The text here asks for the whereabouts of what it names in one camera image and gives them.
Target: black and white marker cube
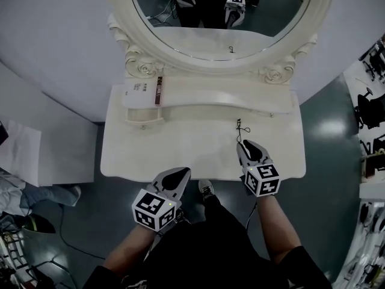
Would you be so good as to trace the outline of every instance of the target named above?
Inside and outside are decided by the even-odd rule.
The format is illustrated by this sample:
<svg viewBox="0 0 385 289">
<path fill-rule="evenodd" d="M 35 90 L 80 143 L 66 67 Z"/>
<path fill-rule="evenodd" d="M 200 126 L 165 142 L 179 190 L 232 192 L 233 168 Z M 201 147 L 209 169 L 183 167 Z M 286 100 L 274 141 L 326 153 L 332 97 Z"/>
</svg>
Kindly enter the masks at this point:
<svg viewBox="0 0 385 289">
<path fill-rule="evenodd" d="M 174 201 L 142 189 L 132 204 L 132 212 L 138 224 L 158 232 L 175 219 L 176 205 Z"/>
<path fill-rule="evenodd" d="M 281 180 L 274 164 L 245 168 L 245 184 L 257 197 L 278 193 Z"/>
</svg>

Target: white wall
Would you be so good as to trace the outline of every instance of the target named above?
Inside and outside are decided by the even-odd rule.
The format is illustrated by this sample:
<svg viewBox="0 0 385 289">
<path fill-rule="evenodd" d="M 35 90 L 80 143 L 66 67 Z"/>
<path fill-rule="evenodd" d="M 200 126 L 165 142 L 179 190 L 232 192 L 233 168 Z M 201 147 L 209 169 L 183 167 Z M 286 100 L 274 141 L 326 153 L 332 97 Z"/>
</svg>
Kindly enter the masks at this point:
<svg viewBox="0 0 385 289">
<path fill-rule="evenodd" d="M 334 0 L 319 44 L 292 80 L 306 101 L 385 33 L 385 0 Z M 0 0 L 0 59 L 18 75 L 93 121 L 121 83 L 122 51 L 106 27 L 106 0 Z"/>
<path fill-rule="evenodd" d="M 97 126 L 66 109 L 0 63 L 0 115 L 42 132 L 42 186 L 93 182 Z"/>
<path fill-rule="evenodd" d="M 333 0 L 318 44 L 291 81 L 302 104 L 346 70 L 385 33 L 385 0 Z"/>
</svg>

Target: white desk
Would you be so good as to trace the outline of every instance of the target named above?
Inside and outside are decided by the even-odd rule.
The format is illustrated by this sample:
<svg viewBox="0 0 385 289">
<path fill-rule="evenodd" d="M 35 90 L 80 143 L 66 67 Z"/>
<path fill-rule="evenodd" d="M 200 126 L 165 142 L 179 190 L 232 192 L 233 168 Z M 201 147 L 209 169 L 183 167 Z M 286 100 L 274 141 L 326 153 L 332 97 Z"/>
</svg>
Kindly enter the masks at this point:
<svg viewBox="0 0 385 289">
<path fill-rule="evenodd" d="M 128 125 L 122 106 L 123 85 L 111 91 L 104 131 L 101 172 L 105 176 L 149 182 L 161 171 L 187 166 L 192 179 L 238 181 L 242 175 L 236 154 L 237 119 L 251 133 L 242 139 L 264 146 L 283 179 L 306 172 L 301 113 L 295 93 L 294 112 L 276 115 L 225 106 L 185 106 L 163 109 L 164 125 L 140 130 Z"/>
</svg>

